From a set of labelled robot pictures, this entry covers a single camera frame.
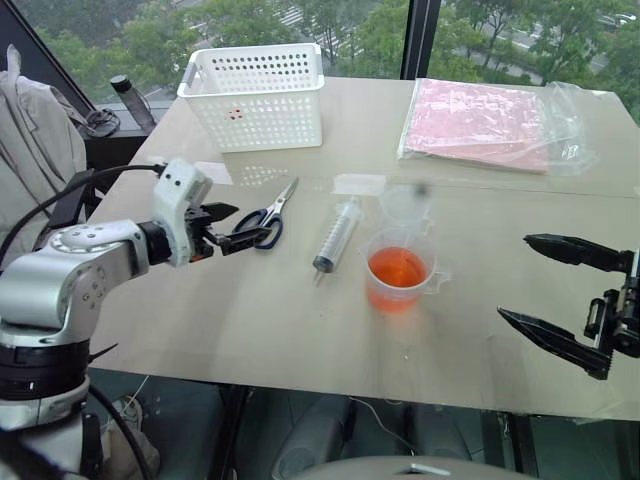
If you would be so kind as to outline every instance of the perforated basket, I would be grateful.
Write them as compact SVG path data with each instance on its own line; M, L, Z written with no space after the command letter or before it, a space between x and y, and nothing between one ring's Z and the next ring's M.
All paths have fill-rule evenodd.
M322 143L315 43L198 50L178 87L222 152Z

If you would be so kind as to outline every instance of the scissors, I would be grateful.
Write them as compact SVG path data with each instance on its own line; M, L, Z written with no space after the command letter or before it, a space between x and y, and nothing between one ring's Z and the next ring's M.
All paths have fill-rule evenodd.
M291 197L291 194L298 186L298 177L293 182L287 185L280 195L276 198L275 202L269 205L267 208L261 208L260 210L254 210L246 217L238 222L233 229L233 233L241 232L247 228L252 227L266 227L275 231L275 234L270 235L261 243L255 245L260 250L269 250L274 247L280 235L282 235L282 216L280 212L287 200Z

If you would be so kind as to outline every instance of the table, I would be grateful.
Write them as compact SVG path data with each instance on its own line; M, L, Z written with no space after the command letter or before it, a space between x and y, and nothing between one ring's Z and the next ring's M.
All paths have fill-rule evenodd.
M207 201L241 210L217 224L218 231L230 231L241 213L270 203L293 176L300 184L285 206L285 231L274 250L218 253L181 269L157 266L113 291L92 350L119 346L94 366L521 413L640 419L640 362L617 354L609 380L594 380L530 343L495 311L504 305L580 338L591 298L620 287L620 275L553 262L521 241L527 233L551 232L617 249L638 245L640 136L620 101L576 93L590 145L602 160L580 177L546 177L445 160L399 164L395 151L412 85L329 78L321 92L322 147L225 155L177 99L133 162L175 156L214 162L219 183ZM362 178L434 185L431 235L453 279L440 294L424 296L417 308L393 318L372 311L364 296L358 250L376 228L375 196L362 197L367 218L338 271L319 285L313 281L311 261L326 218L343 197L332 193L335 185L340 190ZM150 174L122 175L91 221L148 220L154 182Z

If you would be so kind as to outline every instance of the plastic bag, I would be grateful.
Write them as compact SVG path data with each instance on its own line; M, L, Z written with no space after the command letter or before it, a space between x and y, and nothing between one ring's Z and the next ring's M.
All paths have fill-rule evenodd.
M416 80L398 158L436 156L481 166L580 175L596 158L570 84L535 91Z

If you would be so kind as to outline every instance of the plastic measuring cup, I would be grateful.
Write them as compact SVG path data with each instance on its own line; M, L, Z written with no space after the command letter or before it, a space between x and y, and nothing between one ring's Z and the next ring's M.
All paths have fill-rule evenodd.
M382 230L365 252L367 299L380 312L404 312L421 295L438 293L440 285L451 279L449 272L438 269L428 238L411 229Z
M425 185L396 185L378 198L380 228L408 228L425 232L431 226L431 201Z

